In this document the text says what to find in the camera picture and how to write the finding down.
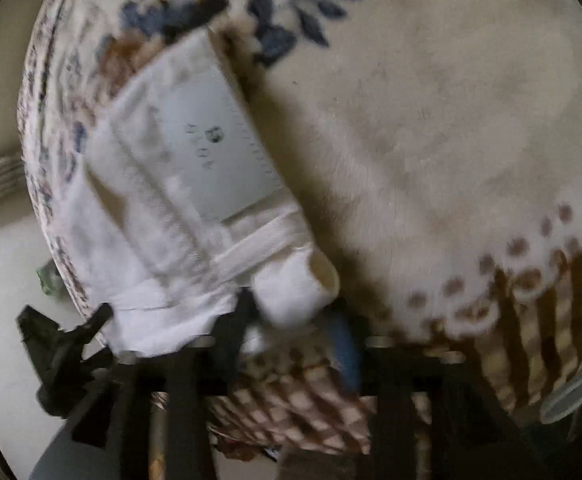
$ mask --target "clothing tag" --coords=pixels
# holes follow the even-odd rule
[[[162,134],[201,216],[221,222],[283,187],[218,67],[174,88],[158,106]]]

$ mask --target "white label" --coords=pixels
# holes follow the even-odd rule
[[[158,107],[162,134],[203,217],[226,220],[283,187],[218,67],[175,87]]]

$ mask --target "floor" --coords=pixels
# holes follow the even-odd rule
[[[0,201],[0,448],[20,480],[28,478],[61,421],[36,401],[39,386],[15,318],[25,304],[72,328],[80,317],[69,300],[56,301],[40,290],[35,270],[49,259],[25,192]],[[272,479],[266,459],[241,463],[218,458],[221,480]]]

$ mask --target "folded white cloth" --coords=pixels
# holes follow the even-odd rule
[[[281,330],[306,324],[338,295],[338,274],[316,247],[286,187],[276,184],[273,191],[261,193],[257,181],[248,181],[253,168],[244,167],[246,184],[227,182],[230,168],[197,174],[191,166],[183,168],[181,149],[189,150],[185,155],[202,155],[204,162],[211,153],[216,163],[233,165],[240,175],[239,150],[231,150],[229,156],[237,158],[231,160],[209,144],[233,132],[217,129],[208,138],[196,136],[196,142],[209,148],[178,146],[188,139],[186,133],[175,144],[165,133],[170,124],[160,119],[163,108],[183,88],[191,95],[204,88],[220,89],[195,97],[209,107],[203,115],[213,120],[226,117],[230,106],[236,106],[231,114],[242,113],[235,84],[222,65],[207,32],[199,32],[129,81],[100,118],[62,204],[57,221],[68,234],[76,272],[92,301],[108,301],[114,309],[106,336],[116,352],[151,356],[177,350],[208,333],[216,316],[235,307],[239,286],[253,288],[261,313]],[[166,113],[171,123],[175,114],[177,123],[181,112],[171,105]],[[187,114],[182,113],[184,128]],[[230,114],[229,120],[248,121]],[[256,139],[227,139],[230,142],[247,142],[253,153],[258,150],[257,160],[268,163]],[[197,163],[188,157],[185,162]],[[207,174],[211,184],[194,178],[206,179]],[[228,189],[209,189],[220,184]],[[227,209],[241,200],[242,210]],[[258,331],[249,333],[255,341],[245,348],[263,348]]]

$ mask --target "white floor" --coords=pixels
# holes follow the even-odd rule
[[[0,201],[0,448],[20,480],[28,478],[40,454],[62,421],[48,416],[36,401],[39,386],[28,361],[15,318],[30,304],[72,328],[80,322],[70,301],[55,301],[40,290],[37,267],[49,258],[48,248],[31,210],[28,196]],[[218,459],[221,480],[268,480],[274,464]]]

